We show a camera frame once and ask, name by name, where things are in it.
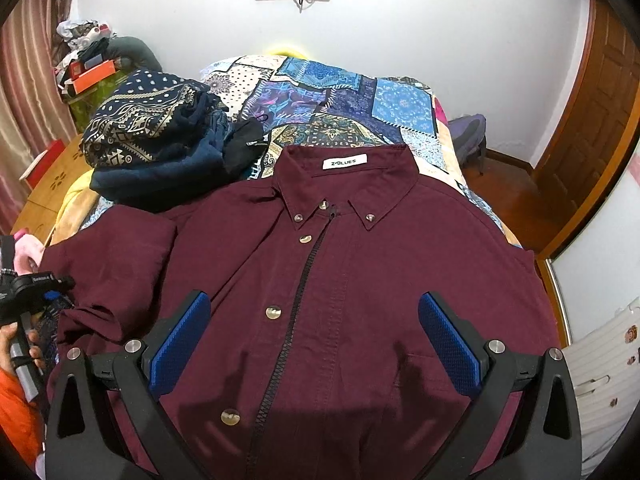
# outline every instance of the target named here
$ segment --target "clothing label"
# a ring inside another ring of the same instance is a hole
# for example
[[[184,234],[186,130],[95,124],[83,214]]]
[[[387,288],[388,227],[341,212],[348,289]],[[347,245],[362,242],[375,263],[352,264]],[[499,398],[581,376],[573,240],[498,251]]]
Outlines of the clothing label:
[[[344,158],[328,158],[322,163],[323,170],[332,170],[333,168],[348,168],[349,166],[357,166],[358,164],[367,163],[367,154],[345,156]]]

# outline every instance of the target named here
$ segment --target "human hand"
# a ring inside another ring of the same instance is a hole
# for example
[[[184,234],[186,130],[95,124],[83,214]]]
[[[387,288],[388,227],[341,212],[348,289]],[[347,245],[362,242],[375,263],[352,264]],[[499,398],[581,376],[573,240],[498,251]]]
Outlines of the human hand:
[[[11,325],[5,325],[0,328],[0,368],[12,376],[15,375],[15,369],[11,363],[9,348],[11,346],[11,339],[15,337],[17,332],[17,323],[11,323]],[[35,330],[30,330],[28,339],[31,343],[38,344],[38,333]],[[29,355],[36,360],[36,366],[41,370],[44,370],[45,362],[42,358],[42,350],[40,347],[32,346],[29,350]]]

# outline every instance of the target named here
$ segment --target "wooden table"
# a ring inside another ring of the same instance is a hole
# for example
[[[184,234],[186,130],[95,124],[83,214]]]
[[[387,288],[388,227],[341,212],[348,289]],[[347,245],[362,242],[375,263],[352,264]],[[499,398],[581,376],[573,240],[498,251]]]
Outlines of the wooden table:
[[[83,173],[91,169],[80,151],[82,135],[75,137],[31,191],[15,221],[12,233],[28,227],[43,244],[49,240],[66,192]]]

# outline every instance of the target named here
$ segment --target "zipper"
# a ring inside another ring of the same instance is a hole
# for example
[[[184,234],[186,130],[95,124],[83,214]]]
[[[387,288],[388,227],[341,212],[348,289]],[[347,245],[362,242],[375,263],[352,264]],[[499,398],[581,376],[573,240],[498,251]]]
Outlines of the zipper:
[[[258,463],[258,450],[260,448],[260,441],[262,440],[264,429],[267,423],[267,417],[269,416],[269,411],[271,410],[271,406],[273,405],[273,401],[275,400],[276,393],[278,392],[278,387],[280,386],[280,381],[282,380],[282,376],[284,374],[284,368],[287,364],[287,359],[289,358],[289,352],[293,343],[293,331],[296,327],[296,320],[298,319],[300,303],[302,302],[302,296],[305,293],[305,287],[309,277],[309,272],[311,272],[311,267],[313,266],[316,255],[320,250],[320,245],[322,244],[324,235],[329,228],[329,224],[335,217],[336,209],[335,206],[332,205],[329,209],[329,221],[322,229],[318,240],[316,240],[316,243],[312,247],[309,256],[306,258],[305,266],[302,269],[302,275],[300,276],[298,288],[296,289],[296,295],[293,299],[293,306],[291,308],[291,315],[289,316],[289,324],[287,325],[284,342],[282,343],[282,348],[280,348],[280,353],[278,354],[278,358],[276,359],[276,365],[273,369],[273,372],[271,372],[271,378],[269,379],[267,389],[265,390],[264,396],[262,397],[262,402],[260,402],[258,414],[255,417],[254,432],[251,436],[251,441],[249,442],[249,453],[246,460],[246,471],[244,474],[245,480],[255,479],[255,470]]]

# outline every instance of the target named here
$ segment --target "patchwork bedspread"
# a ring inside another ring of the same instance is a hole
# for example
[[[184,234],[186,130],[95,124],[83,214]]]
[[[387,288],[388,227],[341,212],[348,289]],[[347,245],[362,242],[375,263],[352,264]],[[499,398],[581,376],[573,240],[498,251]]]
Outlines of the patchwork bedspread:
[[[273,174],[289,144],[360,147],[407,144],[420,172],[449,184],[489,215],[507,240],[515,236],[466,185],[444,114],[431,89],[412,78],[369,78],[316,61],[243,56],[212,63],[202,82],[229,107],[230,119],[266,118],[269,147],[247,178]]]

